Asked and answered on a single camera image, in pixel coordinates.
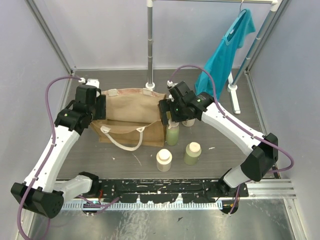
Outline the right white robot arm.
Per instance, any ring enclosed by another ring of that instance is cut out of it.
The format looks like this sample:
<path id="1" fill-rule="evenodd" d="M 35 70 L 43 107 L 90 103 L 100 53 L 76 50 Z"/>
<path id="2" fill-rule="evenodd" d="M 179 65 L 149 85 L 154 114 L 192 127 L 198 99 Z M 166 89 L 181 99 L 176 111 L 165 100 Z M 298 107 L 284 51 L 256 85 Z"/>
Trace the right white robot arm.
<path id="1" fill-rule="evenodd" d="M 247 181 L 259 182 L 278 160 L 278 138 L 264 135 L 227 112 L 220 103 L 206 92 L 196 95 L 187 84 L 167 82 L 169 98 L 159 101 L 163 125 L 170 121 L 180 123 L 199 120 L 206 123 L 235 143 L 246 155 L 237 167 L 228 170 L 219 180 L 217 189 L 231 197 L 237 187 Z"/>

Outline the metal clothes rack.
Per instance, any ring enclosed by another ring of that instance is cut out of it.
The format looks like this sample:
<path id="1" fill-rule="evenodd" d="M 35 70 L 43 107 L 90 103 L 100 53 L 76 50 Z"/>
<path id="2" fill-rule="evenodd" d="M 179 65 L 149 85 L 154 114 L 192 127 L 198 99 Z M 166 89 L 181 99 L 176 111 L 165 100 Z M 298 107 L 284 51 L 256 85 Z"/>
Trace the metal clothes rack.
<path id="1" fill-rule="evenodd" d="M 237 96 L 237 83 L 242 76 L 243 73 L 248 71 L 248 66 L 251 62 L 252 57 L 256 53 L 259 45 L 261 44 L 261 41 L 263 37 L 266 35 L 267 30 L 271 27 L 272 21 L 274 20 L 276 13 L 278 11 L 278 8 L 281 5 L 280 0 L 249 0 L 248 3 L 254 3 L 254 4 L 270 4 L 270 9 L 265 17 L 265 20 L 258 31 L 250 49 L 248 50 L 237 74 L 235 77 L 233 77 L 232 74 L 228 77 L 228 85 L 227 85 L 227 91 L 229 92 L 231 103 L 232 103 L 232 109 L 235 114 L 240 114 L 241 109 L 239 105 L 239 100 Z M 148 90 L 154 90 L 155 83 L 153 80 L 153 0 L 147 0 L 146 1 L 146 7 L 147 7 L 147 42 L 148 42 L 148 50 L 147 50 L 147 57 L 148 57 L 148 65 L 147 65 L 147 81 L 145 84 L 145 88 Z"/>

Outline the green pump dispenser bottle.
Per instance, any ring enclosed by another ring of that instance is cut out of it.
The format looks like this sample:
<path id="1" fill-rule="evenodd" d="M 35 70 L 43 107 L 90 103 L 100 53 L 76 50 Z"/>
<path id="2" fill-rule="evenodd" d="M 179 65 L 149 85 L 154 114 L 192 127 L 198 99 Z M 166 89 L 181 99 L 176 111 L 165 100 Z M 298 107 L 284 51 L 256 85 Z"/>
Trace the green pump dispenser bottle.
<path id="1" fill-rule="evenodd" d="M 168 125 L 166 128 L 166 143 L 169 146 L 174 146 L 178 143 L 179 131 L 180 131 L 179 123 L 169 119 Z"/>

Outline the teal t-shirt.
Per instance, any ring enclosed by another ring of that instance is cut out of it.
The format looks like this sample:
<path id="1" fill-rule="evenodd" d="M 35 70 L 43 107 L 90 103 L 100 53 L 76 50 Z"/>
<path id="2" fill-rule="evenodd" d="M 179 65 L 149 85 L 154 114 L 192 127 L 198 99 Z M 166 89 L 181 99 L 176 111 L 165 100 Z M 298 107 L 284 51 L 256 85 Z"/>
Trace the teal t-shirt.
<path id="1" fill-rule="evenodd" d="M 220 98 L 231 73 L 237 50 L 243 47 L 247 35 L 255 31 L 251 10 L 248 8 L 243 9 L 204 66 L 204 69 L 212 76 L 213 80 L 210 80 L 204 72 L 199 75 L 195 83 L 197 95 L 206 92 L 212 96 L 213 89 L 215 89 L 216 97 Z"/>

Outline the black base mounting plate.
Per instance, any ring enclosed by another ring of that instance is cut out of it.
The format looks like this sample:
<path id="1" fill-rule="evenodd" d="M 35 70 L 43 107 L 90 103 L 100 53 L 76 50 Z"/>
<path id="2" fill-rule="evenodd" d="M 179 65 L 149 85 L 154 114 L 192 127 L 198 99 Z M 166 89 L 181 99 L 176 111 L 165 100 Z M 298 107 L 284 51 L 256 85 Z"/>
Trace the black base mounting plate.
<path id="1" fill-rule="evenodd" d="M 109 210 L 214 209 L 235 213 L 241 197 L 248 197 L 245 183 L 223 187 L 218 179 L 103 179 L 95 193 L 83 193 L 85 212 Z"/>

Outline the tan canvas tote bag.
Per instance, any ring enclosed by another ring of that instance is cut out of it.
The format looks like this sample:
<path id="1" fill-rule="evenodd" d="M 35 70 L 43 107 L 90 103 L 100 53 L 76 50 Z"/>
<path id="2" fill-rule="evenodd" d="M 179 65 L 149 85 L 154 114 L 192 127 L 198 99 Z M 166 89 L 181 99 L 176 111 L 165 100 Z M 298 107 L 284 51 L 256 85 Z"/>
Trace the tan canvas tote bag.
<path id="1" fill-rule="evenodd" d="M 133 152 L 140 146 L 163 147 L 166 128 L 163 126 L 159 101 L 166 94 L 146 88 L 109 89 L 106 98 L 106 118 L 91 122 L 101 143 L 112 143 Z"/>

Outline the olive green bottle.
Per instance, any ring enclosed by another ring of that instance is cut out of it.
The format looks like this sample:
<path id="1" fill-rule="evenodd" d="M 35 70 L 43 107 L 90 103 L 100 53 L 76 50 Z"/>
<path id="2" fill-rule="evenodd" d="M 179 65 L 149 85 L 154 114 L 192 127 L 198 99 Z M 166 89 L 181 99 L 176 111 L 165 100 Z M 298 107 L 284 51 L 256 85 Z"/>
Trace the olive green bottle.
<path id="1" fill-rule="evenodd" d="M 195 165 L 198 162 L 201 153 L 202 149 L 200 144 L 197 142 L 191 142 L 185 148 L 183 160 L 187 165 Z"/>

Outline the cream short bottle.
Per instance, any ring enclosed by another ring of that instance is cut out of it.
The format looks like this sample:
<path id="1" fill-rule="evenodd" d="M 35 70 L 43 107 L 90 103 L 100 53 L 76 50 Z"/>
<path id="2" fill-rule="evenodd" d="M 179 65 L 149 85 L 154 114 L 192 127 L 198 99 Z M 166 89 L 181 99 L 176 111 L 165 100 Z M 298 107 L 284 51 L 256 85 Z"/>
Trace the cream short bottle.
<path id="1" fill-rule="evenodd" d="M 161 172 L 167 172 L 170 170 L 172 165 L 173 156 L 168 149 L 161 149 L 156 154 L 156 166 Z"/>

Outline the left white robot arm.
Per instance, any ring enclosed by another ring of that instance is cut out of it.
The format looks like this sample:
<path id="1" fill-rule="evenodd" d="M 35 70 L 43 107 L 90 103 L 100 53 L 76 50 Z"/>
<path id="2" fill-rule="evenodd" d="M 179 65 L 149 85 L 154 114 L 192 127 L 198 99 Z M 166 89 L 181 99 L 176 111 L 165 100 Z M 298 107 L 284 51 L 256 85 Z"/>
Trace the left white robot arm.
<path id="1" fill-rule="evenodd" d="M 58 215 L 65 202 L 85 194 L 95 198 L 100 193 L 99 177 L 80 172 L 75 178 L 56 183 L 58 173 L 73 145 L 93 120 L 106 118 L 106 96 L 99 81 L 89 79 L 76 88 L 75 99 L 60 111 L 54 122 L 55 142 L 49 141 L 40 159 L 23 183 L 15 182 L 11 194 L 21 202 L 32 179 L 36 179 L 26 196 L 23 208 L 49 219 Z"/>

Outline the cream labelled tall bottle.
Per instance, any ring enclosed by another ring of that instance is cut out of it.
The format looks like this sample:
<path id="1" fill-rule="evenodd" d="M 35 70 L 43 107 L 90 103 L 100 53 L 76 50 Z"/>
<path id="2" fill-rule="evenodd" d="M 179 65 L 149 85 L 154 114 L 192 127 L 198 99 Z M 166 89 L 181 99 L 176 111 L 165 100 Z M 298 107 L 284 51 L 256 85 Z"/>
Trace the cream labelled tall bottle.
<path id="1" fill-rule="evenodd" d="M 195 124 L 195 119 L 188 119 L 182 122 L 185 127 L 192 127 Z"/>

